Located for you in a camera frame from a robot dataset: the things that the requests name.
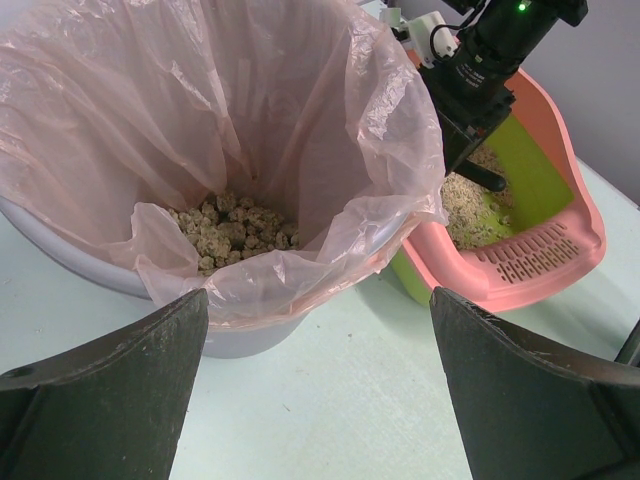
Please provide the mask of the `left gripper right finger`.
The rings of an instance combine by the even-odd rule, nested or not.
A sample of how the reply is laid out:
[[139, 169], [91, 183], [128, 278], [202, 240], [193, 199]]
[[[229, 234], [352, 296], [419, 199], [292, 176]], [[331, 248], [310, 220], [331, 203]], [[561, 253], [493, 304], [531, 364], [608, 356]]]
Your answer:
[[637, 329], [605, 360], [446, 288], [430, 312], [473, 478], [638, 478]]

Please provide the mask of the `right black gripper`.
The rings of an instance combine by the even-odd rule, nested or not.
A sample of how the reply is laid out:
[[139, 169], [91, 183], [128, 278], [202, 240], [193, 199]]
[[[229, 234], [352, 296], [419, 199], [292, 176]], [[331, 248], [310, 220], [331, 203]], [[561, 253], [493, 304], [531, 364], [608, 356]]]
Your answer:
[[515, 102], [505, 86], [507, 77], [493, 71], [465, 47], [418, 72], [436, 109], [442, 133], [445, 170], [448, 174], [484, 143], [508, 118]]

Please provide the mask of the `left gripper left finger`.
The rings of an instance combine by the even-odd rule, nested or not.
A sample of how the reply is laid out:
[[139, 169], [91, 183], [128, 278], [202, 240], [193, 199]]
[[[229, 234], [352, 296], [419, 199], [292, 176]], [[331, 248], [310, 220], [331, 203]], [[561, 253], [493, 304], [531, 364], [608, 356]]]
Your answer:
[[166, 479], [208, 330], [192, 291], [1, 376], [4, 479]]

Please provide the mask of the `pink green litter box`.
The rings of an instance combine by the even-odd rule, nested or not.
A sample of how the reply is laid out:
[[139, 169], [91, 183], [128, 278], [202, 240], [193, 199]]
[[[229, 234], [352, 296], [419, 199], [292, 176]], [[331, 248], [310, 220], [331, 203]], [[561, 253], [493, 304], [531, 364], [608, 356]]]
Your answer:
[[604, 258], [604, 223], [556, 104], [524, 71], [507, 86], [516, 97], [512, 114], [486, 144], [509, 182], [510, 223], [492, 221], [499, 239], [465, 251], [443, 225], [418, 226], [391, 267], [422, 305], [443, 286], [494, 313], [526, 307], [573, 285]]

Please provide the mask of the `black slotted litter scoop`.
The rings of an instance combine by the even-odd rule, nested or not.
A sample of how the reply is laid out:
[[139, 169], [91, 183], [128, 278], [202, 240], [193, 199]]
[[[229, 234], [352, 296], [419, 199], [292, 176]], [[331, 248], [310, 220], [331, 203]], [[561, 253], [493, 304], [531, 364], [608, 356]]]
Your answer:
[[502, 175], [470, 160], [461, 162], [454, 172], [493, 193], [503, 192], [507, 187], [507, 181]]

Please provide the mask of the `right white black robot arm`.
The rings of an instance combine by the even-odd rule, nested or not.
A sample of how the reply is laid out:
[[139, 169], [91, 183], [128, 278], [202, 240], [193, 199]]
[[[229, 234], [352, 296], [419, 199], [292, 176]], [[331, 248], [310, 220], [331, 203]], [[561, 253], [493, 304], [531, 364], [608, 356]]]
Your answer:
[[554, 24], [578, 26], [585, 1], [449, 1], [466, 19], [428, 35], [431, 65], [418, 67], [435, 107], [450, 174], [509, 117], [515, 96], [506, 87]]

